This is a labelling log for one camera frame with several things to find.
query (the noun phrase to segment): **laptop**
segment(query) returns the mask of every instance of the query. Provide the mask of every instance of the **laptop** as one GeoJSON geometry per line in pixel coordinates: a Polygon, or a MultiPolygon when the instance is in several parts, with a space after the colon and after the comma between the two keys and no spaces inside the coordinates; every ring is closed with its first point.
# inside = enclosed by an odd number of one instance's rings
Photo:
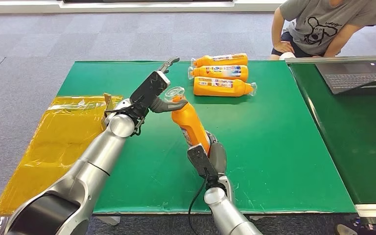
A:
{"type": "Polygon", "coordinates": [[[315,65],[333,94],[376,94],[376,62],[315,65]]]}

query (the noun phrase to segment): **green desk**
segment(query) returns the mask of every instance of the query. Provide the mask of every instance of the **green desk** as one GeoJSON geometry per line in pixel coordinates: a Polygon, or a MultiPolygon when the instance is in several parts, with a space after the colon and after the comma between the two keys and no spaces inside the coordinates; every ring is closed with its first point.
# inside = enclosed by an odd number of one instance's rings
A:
{"type": "Polygon", "coordinates": [[[376,209],[376,95],[332,95],[313,62],[296,61],[290,68],[360,216],[372,216],[376,209]]]}
{"type": "MultiPolygon", "coordinates": [[[[58,95],[131,92],[159,62],[76,62],[58,95]]],[[[255,97],[195,97],[188,62],[170,68],[204,127],[228,154],[235,203],[246,213],[355,212],[310,112],[285,62],[249,64],[255,97]]],[[[186,213],[202,179],[169,113],[149,113],[140,136],[125,144],[99,198],[96,214],[186,213]]],[[[194,212],[208,212],[197,200],[194,212]]]]}

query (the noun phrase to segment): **orange bottle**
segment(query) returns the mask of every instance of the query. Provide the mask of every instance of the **orange bottle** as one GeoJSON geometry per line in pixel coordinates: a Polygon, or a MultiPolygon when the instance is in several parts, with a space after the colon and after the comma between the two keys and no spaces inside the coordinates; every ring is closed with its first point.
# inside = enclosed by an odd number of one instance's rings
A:
{"type": "Polygon", "coordinates": [[[254,96],[257,85],[255,82],[249,84],[240,79],[227,80],[210,77],[194,78],[194,95],[209,96],[235,96],[239,97],[245,94],[254,96]]]}
{"type": "MultiPolygon", "coordinates": [[[[185,89],[182,87],[174,87],[165,93],[165,98],[168,101],[177,102],[184,97],[185,89]]],[[[199,143],[208,154],[210,150],[210,138],[198,118],[194,107],[188,103],[182,109],[172,111],[171,118],[174,123],[178,124],[184,134],[185,140],[189,146],[197,145],[199,143]]]]}
{"type": "Polygon", "coordinates": [[[204,65],[247,65],[248,59],[246,53],[232,55],[205,55],[198,59],[191,59],[191,67],[201,67],[204,65]]]}
{"type": "Polygon", "coordinates": [[[194,77],[214,77],[223,79],[240,79],[243,82],[249,77],[249,70],[245,65],[202,66],[188,68],[188,79],[194,77]]]}

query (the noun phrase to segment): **gray t-shirt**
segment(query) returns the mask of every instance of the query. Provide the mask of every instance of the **gray t-shirt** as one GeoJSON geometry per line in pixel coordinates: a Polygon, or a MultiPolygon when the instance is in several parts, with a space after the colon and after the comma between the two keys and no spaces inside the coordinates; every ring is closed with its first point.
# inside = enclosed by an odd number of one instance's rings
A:
{"type": "Polygon", "coordinates": [[[310,55],[324,53],[334,36],[346,24],[376,25],[376,0],[343,0],[331,6],[329,0],[287,0],[280,6],[293,41],[310,55]]]}

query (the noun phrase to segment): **white wall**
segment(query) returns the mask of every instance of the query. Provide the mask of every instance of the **white wall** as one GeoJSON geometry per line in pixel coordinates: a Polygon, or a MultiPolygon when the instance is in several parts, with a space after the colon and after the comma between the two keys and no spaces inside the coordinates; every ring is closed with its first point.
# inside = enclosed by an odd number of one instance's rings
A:
{"type": "Polygon", "coordinates": [[[63,3],[56,0],[0,0],[0,13],[274,11],[286,0],[233,2],[63,3]]]}

